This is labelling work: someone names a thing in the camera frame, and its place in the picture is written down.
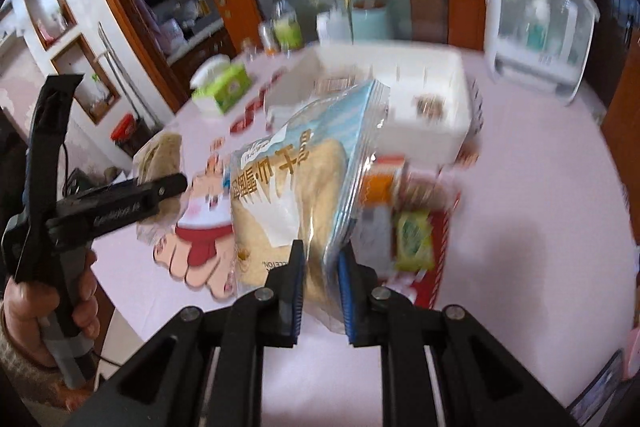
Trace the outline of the person left hand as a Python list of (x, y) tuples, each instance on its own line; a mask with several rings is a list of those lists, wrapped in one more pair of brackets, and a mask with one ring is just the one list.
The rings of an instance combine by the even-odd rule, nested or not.
[[(91, 269), (94, 262), (96, 253), (87, 251), (85, 270), (78, 280), (80, 303), (73, 312), (75, 324), (91, 340), (96, 340), (100, 332), (96, 300), (98, 282)], [(9, 279), (6, 284), (2, 313), (10, 343), (29, 362), (46, 369), (54, 369), (56, 363), (42, 340), (39, 321), (48, 317), (59, 304), (58, 292), (43, 283), (17, 284)]]

